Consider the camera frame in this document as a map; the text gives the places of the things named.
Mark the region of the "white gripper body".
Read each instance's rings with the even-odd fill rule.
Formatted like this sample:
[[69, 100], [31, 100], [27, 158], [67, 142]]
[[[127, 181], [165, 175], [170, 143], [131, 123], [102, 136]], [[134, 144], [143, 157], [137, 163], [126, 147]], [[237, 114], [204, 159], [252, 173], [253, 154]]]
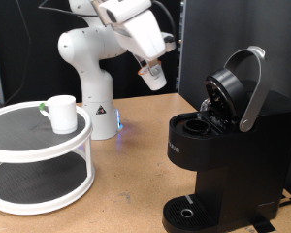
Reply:
[[165, 53], [165, 42], [156, 18], [150, 10], [119, 24], [114, 34], [125, 50], [146, 61], [153, 61]]

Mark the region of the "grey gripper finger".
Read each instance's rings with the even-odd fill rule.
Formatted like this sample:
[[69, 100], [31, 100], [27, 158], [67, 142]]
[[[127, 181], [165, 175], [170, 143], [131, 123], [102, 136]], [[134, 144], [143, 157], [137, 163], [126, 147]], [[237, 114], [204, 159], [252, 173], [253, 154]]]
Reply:
[[138, 61], [139, 65], [141, 68], [146, 66], [146, 62], [143, 58], [137, 56], [136, 54], [133, 53], [133, 56], [135, 57], [135, 59]]
[[158, 59], [149, 61], [148, 67], [152, 76], [157, 76], [161, 73], [161, 63]]

